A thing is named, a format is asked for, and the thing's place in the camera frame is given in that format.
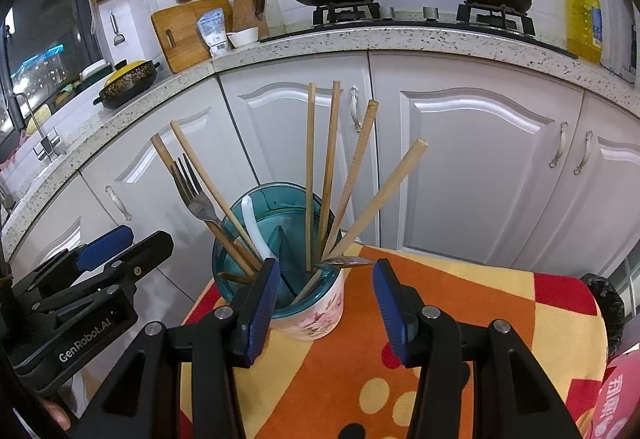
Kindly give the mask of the left gloved hand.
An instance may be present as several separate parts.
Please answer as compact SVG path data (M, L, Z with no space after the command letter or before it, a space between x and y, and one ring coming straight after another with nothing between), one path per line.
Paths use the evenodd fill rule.
M51 415L52 419L62 428L62 430L69 431L72 423L70 422L70 417L67 413L53 401L42 400L41 401L44 408Z

